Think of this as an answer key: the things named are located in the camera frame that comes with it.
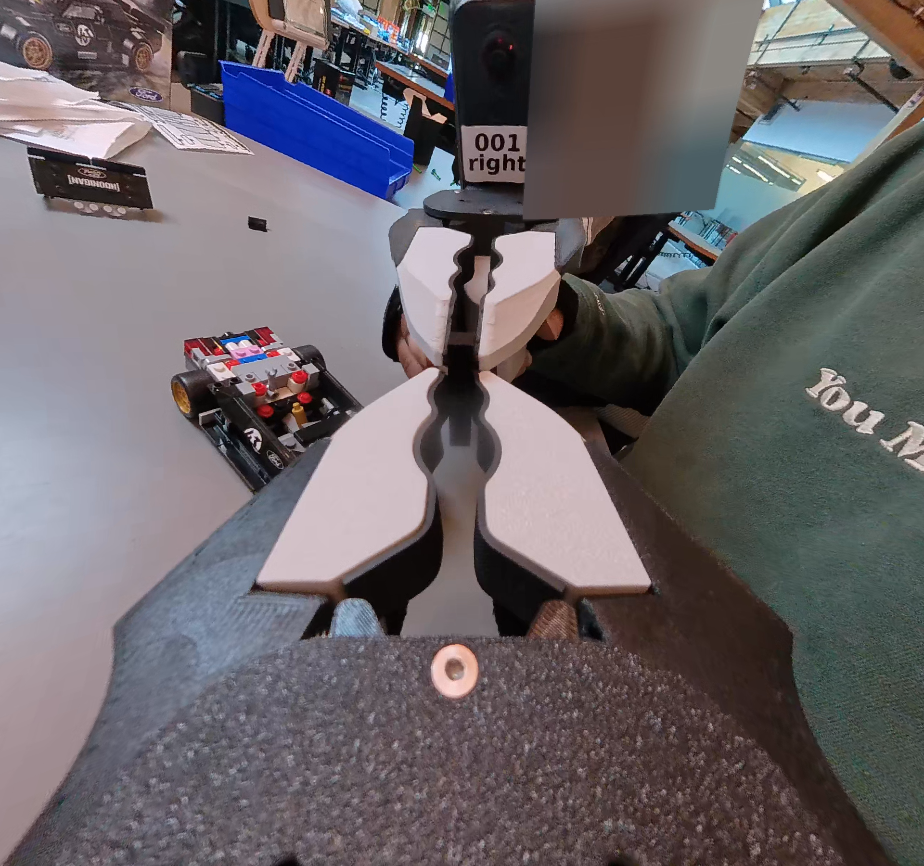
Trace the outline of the long black lego plate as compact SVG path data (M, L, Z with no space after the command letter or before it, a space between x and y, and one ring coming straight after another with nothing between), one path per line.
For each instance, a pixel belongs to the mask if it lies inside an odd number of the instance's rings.
M457 257L457 271L450 284L452 297L444 354L445 375L436 388L434 401L440 424L447 424L451 447L471 444L473 421L481 402L475 352L479 307L469 299L466 287L476 275L476 265L489 262L489 257L476 255L474 249L463 249Z

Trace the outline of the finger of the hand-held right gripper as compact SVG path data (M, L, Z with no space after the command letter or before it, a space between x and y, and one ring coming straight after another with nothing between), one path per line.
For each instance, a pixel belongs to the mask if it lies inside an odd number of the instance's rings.
M479 370L522 352L555 306L560 283L553 231L497 237L492 255L476 255L466 283L468 330L476 335Z
M416 361L428 361L441 372L449 370L456 281L463 255L472 245L473 237L463 231L422 227L397 267L402 307L399 352L408 348Z

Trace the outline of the lego set box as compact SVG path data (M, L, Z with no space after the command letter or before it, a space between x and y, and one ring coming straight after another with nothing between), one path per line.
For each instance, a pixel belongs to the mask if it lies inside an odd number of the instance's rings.
M1 0L1 58L101 98L170 108L176 0Z

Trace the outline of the person's green sweatshirt torso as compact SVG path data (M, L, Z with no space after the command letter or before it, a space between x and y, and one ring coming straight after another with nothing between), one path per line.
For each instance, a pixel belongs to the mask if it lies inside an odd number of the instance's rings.
M677 384L626 466L788 624L828 761L922 864L922 128L768 218L753 371Z

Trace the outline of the person's right forearm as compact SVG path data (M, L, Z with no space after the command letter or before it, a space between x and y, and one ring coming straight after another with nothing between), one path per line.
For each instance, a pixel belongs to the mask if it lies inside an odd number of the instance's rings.
M669 277L656 292L607 294L563 277L552 315L529 342L521 385L650 416L677 384L722 386L753 371L751 341L730 319L757 293L754 273L773 232L770 218L757 223L713 267Z

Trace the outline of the blue plastic bin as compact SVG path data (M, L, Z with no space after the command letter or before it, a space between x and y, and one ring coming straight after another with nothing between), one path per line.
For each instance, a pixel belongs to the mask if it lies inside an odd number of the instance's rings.
M221 63L225 126L390 200L410 179L413 142L282 72Z

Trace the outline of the crumpled white paper bags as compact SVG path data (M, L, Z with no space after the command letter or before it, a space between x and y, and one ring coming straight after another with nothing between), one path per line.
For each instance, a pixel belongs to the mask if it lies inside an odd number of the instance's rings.
M42 71L1 63L1 135L54 151L111 159L151 131L140 114Z

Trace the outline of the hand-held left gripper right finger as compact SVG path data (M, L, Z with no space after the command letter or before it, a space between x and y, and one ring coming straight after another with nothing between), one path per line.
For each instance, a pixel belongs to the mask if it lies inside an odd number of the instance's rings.
M651 580L580 434L490 372L481 421L492 444L475 567L497 602L643 594Z

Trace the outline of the folded paper sheet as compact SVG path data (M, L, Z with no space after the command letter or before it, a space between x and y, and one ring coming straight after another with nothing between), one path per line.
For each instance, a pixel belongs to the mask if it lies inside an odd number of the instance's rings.
M172 110L127 107L148 121L157 133L179 150L249 156L252 151L213 121Z

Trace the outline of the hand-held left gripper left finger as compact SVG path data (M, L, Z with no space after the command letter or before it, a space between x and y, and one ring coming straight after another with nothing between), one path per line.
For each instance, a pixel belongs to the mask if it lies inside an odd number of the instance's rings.
M334 433L256 577L260 589L344 597L423 531L433 491L418 448L442 376L426 369Z

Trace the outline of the black printed lego plate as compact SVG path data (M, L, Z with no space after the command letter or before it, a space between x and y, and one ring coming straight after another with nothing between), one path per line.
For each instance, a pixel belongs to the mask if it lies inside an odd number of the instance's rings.
M116 219L154 209L142 166L38 145L28 145L27 157L35 190L46 202L64 202L85 215Z

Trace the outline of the black lego car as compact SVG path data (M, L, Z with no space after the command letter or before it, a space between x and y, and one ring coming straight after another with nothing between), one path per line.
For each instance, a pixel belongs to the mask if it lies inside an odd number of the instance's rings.
M362 407L316 347L268 327L186 339L184 359L174 401L254 493Z

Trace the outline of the person's right hand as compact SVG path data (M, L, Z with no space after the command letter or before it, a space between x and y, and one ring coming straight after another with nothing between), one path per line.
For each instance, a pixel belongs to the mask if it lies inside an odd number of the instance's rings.
M567 337L577 318L578 302L576 292L568 282L562 280L556 306L528 342L525 361L520 366L516 379L524 375L529 368L533 353L545 351L555 342ZM410 337L410 329L403 313L398 287L394 288L385 307L383 350L389 359L401 364L408 378L433 366L428 356Z

